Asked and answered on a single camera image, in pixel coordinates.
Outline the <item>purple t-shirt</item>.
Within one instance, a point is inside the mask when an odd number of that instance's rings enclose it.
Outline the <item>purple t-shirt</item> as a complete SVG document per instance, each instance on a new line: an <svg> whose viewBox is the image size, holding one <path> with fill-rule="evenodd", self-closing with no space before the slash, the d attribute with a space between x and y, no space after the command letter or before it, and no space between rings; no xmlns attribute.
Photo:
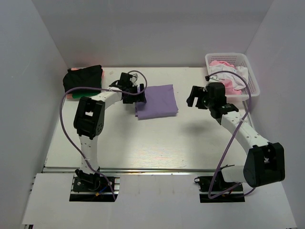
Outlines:
<svg viewBox="0 0 305 229"><path fill-rule="evenodd" d="M172 84L149 86L144 93L146 103L135 104L135 116L139 120L177 115L179 109Z"/></svg>

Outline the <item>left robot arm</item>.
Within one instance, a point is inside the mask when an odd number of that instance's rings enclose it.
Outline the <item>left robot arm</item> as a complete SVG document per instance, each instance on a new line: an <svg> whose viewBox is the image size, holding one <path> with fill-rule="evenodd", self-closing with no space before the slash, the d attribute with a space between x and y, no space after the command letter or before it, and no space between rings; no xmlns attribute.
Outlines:
<svg viewBox="0 0 305 229"><path fill-rule="evenodd" d="M122 73L119 80L101 89L96 96L89 98L83 96L79 100L73 126L77 131L81 143L81 166L76 170L76 175L86 175L85 186L89 190L100 187L101 179L95 174L99 171L97 158L98 137L104 128L105 111L111 105L121 101L123 104L146 103L145 83L137 84L138 71Z"/></svg>

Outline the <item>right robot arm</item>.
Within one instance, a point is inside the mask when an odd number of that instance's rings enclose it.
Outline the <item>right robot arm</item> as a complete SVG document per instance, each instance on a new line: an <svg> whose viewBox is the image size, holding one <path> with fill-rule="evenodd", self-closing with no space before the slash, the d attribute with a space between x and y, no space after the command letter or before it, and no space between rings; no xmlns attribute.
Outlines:
<svg viewBox="0 0 305 229"><path fill-rule="evenodd" d="M193 86L186 102L189 107L209 110L212 118L232 134L247 154L243 166L220 169L221 175L215 178L215 184L220 190L227 190L232 183L260 187L284 180L283 146L271 143L242 120L238 108L227 102L222 83L209 83L205 88Z"/></svg>

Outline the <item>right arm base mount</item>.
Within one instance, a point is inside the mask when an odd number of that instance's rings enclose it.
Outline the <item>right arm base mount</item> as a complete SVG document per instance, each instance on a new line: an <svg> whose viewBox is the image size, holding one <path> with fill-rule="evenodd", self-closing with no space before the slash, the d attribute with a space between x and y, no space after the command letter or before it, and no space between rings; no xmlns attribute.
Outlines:
<svg viewBox="0 0 305 229"><path fill-rule="evenodd" d="M238 186L229 192L226 192L214 199L208 198L208 190L211 184L213 176L200 176L194 179L194 183L199 186L199 199L200 203L238 203L245 202L244 197L239 197L244 194L243 186ZM216 195L221 191L224 191L234 183L226 183L223 178L216 178L212 187L211 195Z"/></svg>

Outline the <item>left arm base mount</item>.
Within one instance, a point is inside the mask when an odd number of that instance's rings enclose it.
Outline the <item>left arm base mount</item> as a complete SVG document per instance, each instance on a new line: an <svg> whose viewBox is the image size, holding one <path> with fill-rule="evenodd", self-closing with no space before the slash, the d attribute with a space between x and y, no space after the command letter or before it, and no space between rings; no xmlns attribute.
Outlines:
<svg viewBox="0 0 305 229"><path fill-rule="evenodd" d="M119 194L120 178L99 174L86 174L75 170L70 202L114 202Z"/></svg>

